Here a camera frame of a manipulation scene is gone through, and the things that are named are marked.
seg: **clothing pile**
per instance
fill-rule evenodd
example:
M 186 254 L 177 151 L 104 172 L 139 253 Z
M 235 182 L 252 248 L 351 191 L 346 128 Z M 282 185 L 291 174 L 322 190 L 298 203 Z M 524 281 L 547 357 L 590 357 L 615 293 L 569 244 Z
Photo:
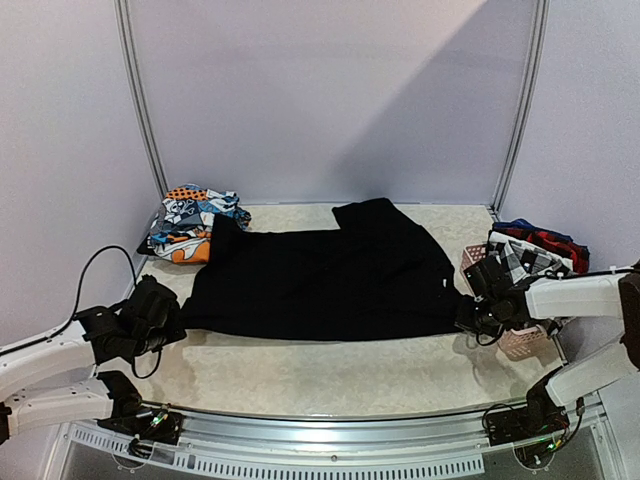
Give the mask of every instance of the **clothing pile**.
M 434 238 L 387 199 L 332 209 L 337 230 L 211 230 L 186 328 L 287 340 L 356 341 L 459 331 L 462 295 Z
M 487 255 L 498 257 L 513 283 L 530 275 L 589 270 L 587 247 L 574 243 L 568 235 L 536 227 L 522 218 L 493 224 Z
M 216 215 L 226 216 L 246 229 L 251 215 L 238 206 L 235 192 L 218 193 L 187 184 L 167 193 L 151 224 L 142 255 L 157 255 L 174 263 L 206 263 Z

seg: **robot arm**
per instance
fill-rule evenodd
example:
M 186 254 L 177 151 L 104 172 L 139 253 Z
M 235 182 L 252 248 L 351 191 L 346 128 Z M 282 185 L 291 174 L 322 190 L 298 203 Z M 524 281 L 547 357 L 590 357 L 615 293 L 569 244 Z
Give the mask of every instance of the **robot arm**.
M 624 334 L 589 357 L 541 379 L 527 393 L 519 412 L 492 414 L 490 439 L 514 441 L 539 432 L 554 419 L 568 423 L 565 408 L 584 395 L 640 368 L 640 269 L 566 278 L 528 277 L 513 285 L 499 262 L 489 257 L 465 271 L 476 295 L 468 297 L 458 325 L 475 334 L 497 336 L 566 317 L 615 317 Z
M 185 338 L 178 313 L 176 295 L 145 276 L 128 300 L 90 308 L 41 337 L 0 349 L 0 443 L 33 427 L 80 419 L 102 419 L 103 426 L 123 433 L 148 430 L 146 418 L 153 412 L 141 406 L 129 379 L 122 372 L 93 374 L 113 358 L 133 364 L 135 357 Z M 78 368 L 92 368 L 91 378 L 60 388 L 33 388 Z M 172 431 L 148 433 L 173 441 L 182 417 L 166 415 L 172 417 Z

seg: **white wall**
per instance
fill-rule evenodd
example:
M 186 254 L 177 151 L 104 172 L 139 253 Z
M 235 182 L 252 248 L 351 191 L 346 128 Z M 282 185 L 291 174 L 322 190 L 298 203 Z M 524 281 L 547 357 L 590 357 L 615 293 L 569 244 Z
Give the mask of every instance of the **white wall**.
M 501 213 L 589 245 L 594 269 L 640 258 L 640 3 L 551 2 L 542 64 Z M 572 358 L 622 331 L 611 319 L 569 325 Z M 623 460 L 640 479 L 640 382 L 601 392 Z
M 87 258 L 109 243 L 133 251 L 158 194 L 131 103 L 113 2 L 3 2 L 0 44 L 5 344 L 65 321 Z M 130 274 L 118 255 L 94 263 L 83 306 L 122 298 Z M 3 445 L 0 478 L 39 478 L 49 432 Z
M 490 203 L 535 3 L 132 2 L 169 183 L 250 203 Z

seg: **marble-patterned surface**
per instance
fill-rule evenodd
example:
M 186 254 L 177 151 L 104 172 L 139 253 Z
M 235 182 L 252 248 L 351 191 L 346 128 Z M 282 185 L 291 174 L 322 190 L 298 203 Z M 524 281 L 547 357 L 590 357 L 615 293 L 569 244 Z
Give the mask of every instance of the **marble-patterned surface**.
M 331 205 L 247 207 L 254 231 L 336 228 Z M 491 226 L 484 207 L 399 206 L 442 245 L 454 266 L 466 245 L 482 243 Z M 183 302 L 199 266 L 150 260 L 156 276 Z M 456 286 L 467 292 L 458 274 Z M 150 371 L 153 355 L 138 360 Z M 128 372 L 124 362 L 105 364 Z M 148 380 L 129 374 L 144 398 L 185 407 L 248 415 L 388 417 L 469 409 L 524 396 L 560 366 L 552 342 L 537 357 L 510 361 L 499 348 L 466 334 L 384 342 L 313 343 L 191 331 L 165 348 Z

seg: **plastic basket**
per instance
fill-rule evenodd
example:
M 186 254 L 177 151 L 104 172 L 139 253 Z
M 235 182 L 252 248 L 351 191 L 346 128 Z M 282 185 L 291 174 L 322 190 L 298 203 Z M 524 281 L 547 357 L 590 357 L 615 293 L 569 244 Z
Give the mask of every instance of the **plastic basket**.
M 482 260 L 487 254 L 485 244 L 469 245 L 462 251 L 462 262 L 460 263 L 460 272 L 464 277 L 464 271 L 476 262 Z
M 547 341 L 547 333 L 540 326 L 504 332 L 498 347 L 509 360 L 523 360 L 535 356 Z

